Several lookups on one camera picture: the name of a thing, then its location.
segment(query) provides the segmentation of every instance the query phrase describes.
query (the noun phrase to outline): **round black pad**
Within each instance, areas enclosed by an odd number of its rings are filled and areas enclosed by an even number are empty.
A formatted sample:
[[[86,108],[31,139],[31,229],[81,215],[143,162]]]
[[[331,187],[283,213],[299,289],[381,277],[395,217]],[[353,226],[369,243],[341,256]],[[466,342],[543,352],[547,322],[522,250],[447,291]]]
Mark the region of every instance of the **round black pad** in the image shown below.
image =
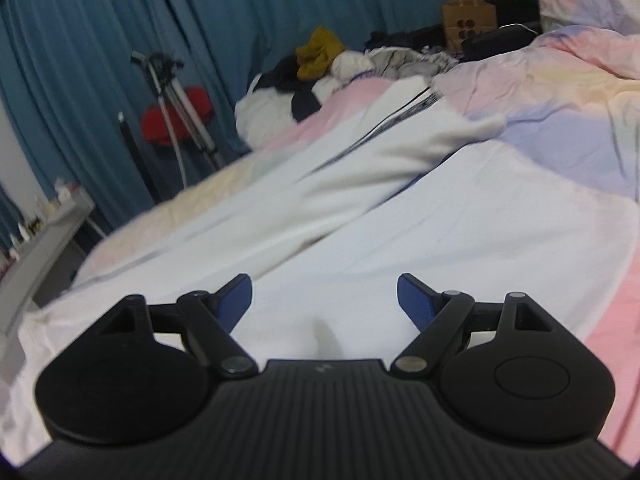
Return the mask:
[[[440,375],[440,391],[462,419],[516,443],[595,438],[609,413],[609,371],[568,332],[521,331],[469,348]]]
[[[111,446],[170,433],[196,415],[206,394],[196,359],[127,333],[80,338],[45,368],[35,389],[54,436]]]
[[[495,382],[505,392],[523,399],[550,399],[569,385],[569,372],[551,359],[517,357],[495,369]]]

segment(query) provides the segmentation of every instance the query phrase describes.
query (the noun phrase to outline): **mustard yellow cloth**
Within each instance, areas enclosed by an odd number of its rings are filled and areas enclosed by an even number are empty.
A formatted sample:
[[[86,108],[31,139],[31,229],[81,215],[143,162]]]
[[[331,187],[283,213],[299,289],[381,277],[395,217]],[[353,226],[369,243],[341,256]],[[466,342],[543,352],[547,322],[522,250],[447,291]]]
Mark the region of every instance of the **mustard yellow cloth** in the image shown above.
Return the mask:
[[[347,48],[338,36],[322,25],[316,28],[309,43],[296,49],[298,57],[298,79],[310,81],[320,79],[329,70],[334,59]]]

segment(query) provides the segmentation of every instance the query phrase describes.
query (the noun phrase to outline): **white sheet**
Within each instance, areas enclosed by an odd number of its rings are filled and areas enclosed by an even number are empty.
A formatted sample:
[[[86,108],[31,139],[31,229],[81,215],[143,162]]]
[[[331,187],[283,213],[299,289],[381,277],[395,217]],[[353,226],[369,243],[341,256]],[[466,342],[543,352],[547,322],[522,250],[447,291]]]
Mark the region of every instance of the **white sheet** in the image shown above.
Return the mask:
[[[398,95],[386,101],[390,112],[397,108],[393,101]],[[381,119],[386,117],[384,108],[361,117],[356,132],[368,121],[375,121],[371,126],[378,124],[375,116],[380,114]],[[233,198],[214,208],[217,211],[204,224],[200,218],[180,229],[153,257],[29,314],[19,331],[27,365],[12,387],[2,420],[3,452],[20,463],[47,443],[32,395],[39,371],[124,295],[135,292],[145,294],[150,303],[165,303],[189,290],[217,290],[239,272],[259,278],[363,215],[415,175],[432,170],[447,154],[469,142],[495,137],[503,126],[501,118],[470,122],[440,100],[327,168],[301,178],[315,167],[309,160],[322,163],[327,155],[335,155],[336,144],[350,145],[344,139],[323,144],[327,142],[323,137],[314,144],[320,144],[317,151],[303,153],[306,164],[285,163],[286,171],[279,168],[266,177],[279,180],[281,186],[270,189],[264,181],[257,183],[234,197],[235,202]]]
[[[409,190],[255,286],[233,332],[268,358],[382,358],[417,335],[396,300],[414,274],[478,301],[526,291],[578,338],[632,257],[638,206],[574,184],[498,140],[467,146]]]
[[[425,88],[426,84],[421,77],[413,77],[396,82],[366,110],[355,114],[316,140],[316,142],[302,149],[299,153],[296,153],[286,162],[263,176],[258,182],[251,184],[243,192],[223,200],[206,213],[171,232],[169,236],[148,245],[130,258],[120,261],[116,266],[100,270],[98,276],[109,275],[118,269],[126,268],[138,262],[140,258],[146,258],[158,251],[179,246],[185,240],[210,230],[220,222],[251,207],[264,197],[272,196],[274,193],[292,186],[312,168],[337,155],[337,153],[340,153],[364,136],[387,116],[392,116]],[[77,283],[84,283],[94,277],[95,275],[92,272],[84,273],[84,278],[81,280],[79,278]]]

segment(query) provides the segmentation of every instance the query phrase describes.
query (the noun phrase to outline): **tripod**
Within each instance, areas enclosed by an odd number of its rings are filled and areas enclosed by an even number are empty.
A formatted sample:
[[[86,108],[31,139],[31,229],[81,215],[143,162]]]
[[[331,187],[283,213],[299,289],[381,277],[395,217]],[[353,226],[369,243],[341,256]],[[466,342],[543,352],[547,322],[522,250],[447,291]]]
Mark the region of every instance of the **tripod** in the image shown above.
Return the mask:
[[[138,65],[145,72],[146,79],[149,81],[152,91],[158,99],[158,105],[162,112],[162,118],[169,132],[172,145],[174,146],[175,156],[180,167],[180,176],[182,177],[182,185],[186,189],[187,176],[184,169],[184,162],[175,130],[166,108],[166,101],[174,107],[178,117],[184,123],[188,133],[195,142],[200,153],[205,157],[214,171],[224,167],[225,161],[220,155],[218,148],[211,139],[209,132],[200,120],[197,111],[193,108],[191,101],[182,88],[180,81],[175,76],[174,70],[182,68],[184,63],[177,59],[172,59],[169,55],[162,52],[155,52],[149,56],[144,56],[138,52],[131,54],[131,62]]]

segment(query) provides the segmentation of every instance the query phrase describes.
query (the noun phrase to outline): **cable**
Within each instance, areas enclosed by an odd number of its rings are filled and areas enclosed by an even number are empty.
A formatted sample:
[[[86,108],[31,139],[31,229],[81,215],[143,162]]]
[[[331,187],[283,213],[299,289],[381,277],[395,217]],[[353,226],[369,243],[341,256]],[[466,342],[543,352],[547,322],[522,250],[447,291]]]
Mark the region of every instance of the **cable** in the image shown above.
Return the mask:
[[[528,30],[529,32],[533,32],[536,36],[539,36],[539,34],[533,30],[532,28],[527,27],[527,25],[523,25],[522,23],[510,23],[509,25],[503,25],[501,27],[498,28],[505,28],[505,27],[522,27],[526,30]]]
[[[400,117],[402,115],[402,110],[404,108],[407,108],[409,105],[411,105],[415,100],[419,99],[422,95],[424,95],[426,92],[428,91],[433,91],[431,85],[428,85],[427,88],[425,88],[424,90],[422,90],[418,95],[416,95],[415,97],[413,97],[410,101],[406,102],[405,104],[403,104],[401,107],[399,107],[398,109],[396,109],[395,111],[391,112],[388,116],[386,116],[384,119],[382,119],[378,124],[376,124],[372,129],[370,129],[366,134],[364,134],[363,136],[361,136],[358,140],[356,140],[355,142],[352,142],[351,145],[349,145],[348,147],[346,147],[344,150],[342,150],[340,153],[338,153],[335,156],[332,156],[332,158],[330,158],[329,160],[325,161],[324,163],[322,163],[320,166],[316,167],[314,170],[310,171],[309,173],[307,173],[303,178],[308,177],[309,175],[315,173],[316,171],[320,171],[324,168],[326,168],[327,166],[332,165],[333,163],[337,162],[338,160],[341,160],[343,157],[349,155],[351,152],[353,152],[354,150],[358,149],[361,145],[365,144],[368,140],[370,140],[370,138],[373,137],[377,137],[379,134],[383,133],[384,131],[386,131],[386,129],[388,128],[384,128],[385,124],[388,121],[392,121],[396,116],[396,117]],[[420,105],[426,105],[426,107],[429,107],[431,105],[433,105],[436,101],[438,101],[440,99],[440,97],[442,97],[440,95],[439,92],[437,91],[433,91],[427,98],[425,98],[422,102],[414,105],[412,108],[410,108],[409,110],[406,111],[411,111],[414,110],[414,108],[419,107]],[[379,128],[383,128],[381,131],[379,131],[378,134],[376,134],[376,131],[379,130]]]

